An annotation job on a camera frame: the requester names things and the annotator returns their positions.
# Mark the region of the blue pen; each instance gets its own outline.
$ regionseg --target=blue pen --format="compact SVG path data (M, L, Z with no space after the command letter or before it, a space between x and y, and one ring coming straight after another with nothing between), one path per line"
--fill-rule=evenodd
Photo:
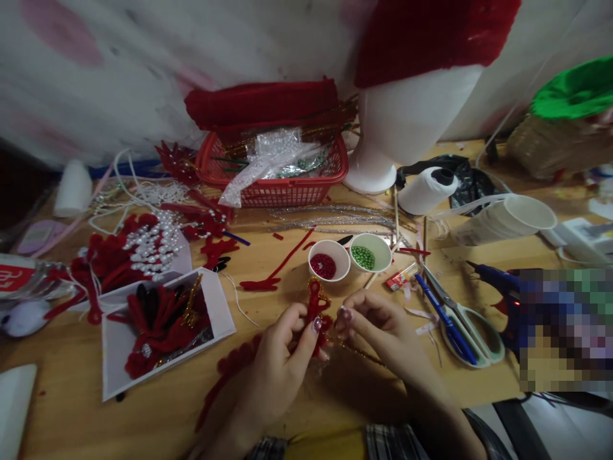
M445 313L445 310L443 309L442 305L432 294L432 291L430 290L426 282L423 280L421 275L415 275L415 279L423 289L423 293L426 294L426 297L428 298L428 300L430 300L430 303L436 310L436 313L439 314L441 321L445 325L445 332L447 333L447 337L449 337L449 340L455 348L455 351L458 353L458 355L462 356L469 363L471 363L472 365L476 365L477 360L474 358L473 351L468 346L460 332L457 330L449 316L447 316L447 313Z

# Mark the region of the fingernail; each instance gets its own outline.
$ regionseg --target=fingernail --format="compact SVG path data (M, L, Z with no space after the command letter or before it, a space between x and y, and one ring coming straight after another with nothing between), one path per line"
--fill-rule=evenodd
M346 309L344 305L341 306L339 313L345 319L345 321L351 321L351 310Z
M321 329L321 324L322 324L321 318L318 316L317 318L315 318L315 321L313 321L313 325L312 325L313 331L315 331L316 334L319 334L319 330Z

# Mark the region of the red label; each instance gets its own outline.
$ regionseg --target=red label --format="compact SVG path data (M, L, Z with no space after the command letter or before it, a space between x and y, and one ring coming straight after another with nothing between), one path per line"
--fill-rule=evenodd
M34 275L33 268L0 265L0 292L15 292Z

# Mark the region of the hot glue gun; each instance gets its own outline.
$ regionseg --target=hot glue gun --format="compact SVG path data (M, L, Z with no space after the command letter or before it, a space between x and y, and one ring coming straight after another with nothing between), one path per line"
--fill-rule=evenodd
M519 361L519 333L520 333L520 302L519 302L519 278L497 268L476 264L466 261L474 268L482 281L495 288L503 296L503 300L494 305L501 313L508 316L509 320L504 331L500 333L504 346L510 349Z

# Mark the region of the white box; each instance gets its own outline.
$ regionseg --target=white box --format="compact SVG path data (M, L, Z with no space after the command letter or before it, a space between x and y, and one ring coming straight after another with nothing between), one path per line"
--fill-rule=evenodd
M126 297L129 294L135 293L136 288L140 283L144 283L147 289L150 289L151 286L159 286L162 283L169 282L171 280L180 277L186 273L192 271L192 250L190 249L190 243L185 239L183 233L179 232L179 245L183 246L183 248L179 251L175 257L172 258L172 263L170 264L170 270L164 273L161 273L162 279L158 282L154 281L137 281L136 283L129 284L124 287L120 287L106 294L102 294L98 296L98 303L100 304L100 309L103 312L107 312L112 310L116 306L123 305L126 303ZM89 299L85 300L77 305L74 305L68 309L68 311L88 311L89 310Z
M209 319L211 320L213 339L183 353L181 356L153 369L151 372L137 379L131 379L130 375L125 370L128 355L132 352L134 342L137 338L137 332L131 325L111 321L107 316L110 313L117 312L125 312L126 315L128 314L126 298L129 294L136 292L138 284L136 284L136 286L130 285L122 287L114 291L114 294L117 296L123 296L124 304L107 311L102 316L102 401L106 401L154 375L167 371L172 366L189 359L236 332L236 327L234 327L232 315L230 314L230 309L228 308L228 303L225 299L222 284L217 273L205 268L198 268L197 270L186 273L180 278L167 282L164 284L164 287L172 289L180 284L192 286L193 283L196 282L199 274L202 274L202 292L204 293ZM145 285L147 284L150 287L159 286L160 283L149 281L145 282Z

